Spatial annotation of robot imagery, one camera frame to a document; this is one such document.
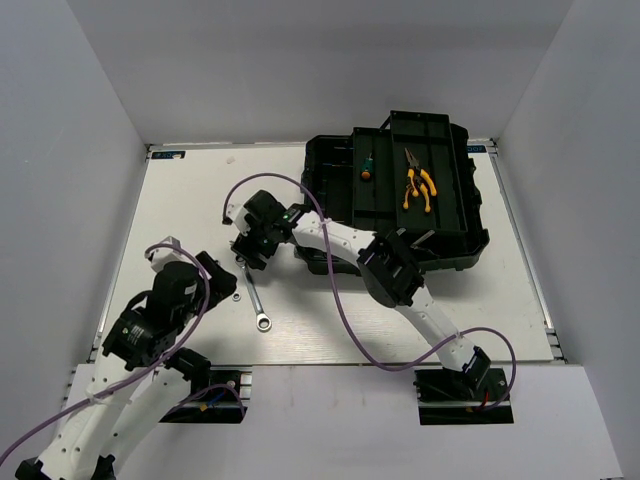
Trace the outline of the yellow needle-nose pliers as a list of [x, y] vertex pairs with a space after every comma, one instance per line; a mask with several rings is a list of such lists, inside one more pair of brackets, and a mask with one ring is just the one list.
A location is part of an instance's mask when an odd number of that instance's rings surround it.
[[413, 198], [422, 197], [424, 199], [424, 212], [430, 213], [432, 211], [431, 198], [436, 195], [437, 189], [432, 181], [428, 181], [423, 178], [418, 180], [409, 180], [405, 188], [402, 209], [404, 211], [408, 211], [411, 200]]
[[404, 153], [408, 163], [407, 182], [409, 180], [418, 180], [423, 178], [425, 180], [432, 181], [435, 184], [430, 174], [421, 167], [418, 159], [408, 148], [404, 148]]

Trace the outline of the green orange stubby screwdriver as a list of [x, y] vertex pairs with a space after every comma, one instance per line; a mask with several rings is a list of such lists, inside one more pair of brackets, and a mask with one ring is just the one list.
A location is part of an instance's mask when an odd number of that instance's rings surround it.
[[369, 153], [363, 160], [360, 169], [360, 178], [363, 181], [369, 181], [372, 179], [374, 173], [374, 158], [373, 153]]

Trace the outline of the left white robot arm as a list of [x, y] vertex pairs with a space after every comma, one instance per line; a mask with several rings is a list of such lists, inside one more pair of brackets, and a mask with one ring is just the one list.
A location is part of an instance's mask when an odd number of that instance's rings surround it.
[[113, 479], [129, 454], [182, 400], [211, 387], [210, 361], [184, 341], [231, 297], [237, 278], [207, 252], [150, 255], [155, 277], [113, 324], [82, 401], [51, 444], [17, 467], [18, 479]]

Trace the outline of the black plastic toolbox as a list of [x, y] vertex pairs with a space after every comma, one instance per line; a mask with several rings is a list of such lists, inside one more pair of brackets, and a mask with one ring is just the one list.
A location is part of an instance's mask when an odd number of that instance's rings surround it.
[[[482, 197], [468, 151], [469, 133], [446, 114], [393, 110], [377, 128], [348, 135], [317, 135], [306, 143], [301, 182], [304, 202], [320, 204], [325, 217], [360, 230], [398, 231], [421, 270], [469, 269], [489, 244], [480, 214]], [[430, 213], [422, 197], [402, 209], [408, 148], [432, 177], [437, 195]], [[374, 173], [360, 178], [373, 153]]]

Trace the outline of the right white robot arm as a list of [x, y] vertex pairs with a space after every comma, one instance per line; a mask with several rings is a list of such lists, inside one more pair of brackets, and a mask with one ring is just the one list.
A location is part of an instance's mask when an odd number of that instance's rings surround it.
[[436, 305], [417, 260], [397, 233], [348, 227], [303, 204], [286, 208], [265, 190], [240, 205], [226, 201], [223, 222], [238, 229], [232, 251], [254, 269], [263, 270], [281, 244], [322, 251], [329, 268], [335, 258], [356, 267], [371, 297], [403, 315], [436, 350], [459, 396], [472, 399], [486, 389], [489, 357]]

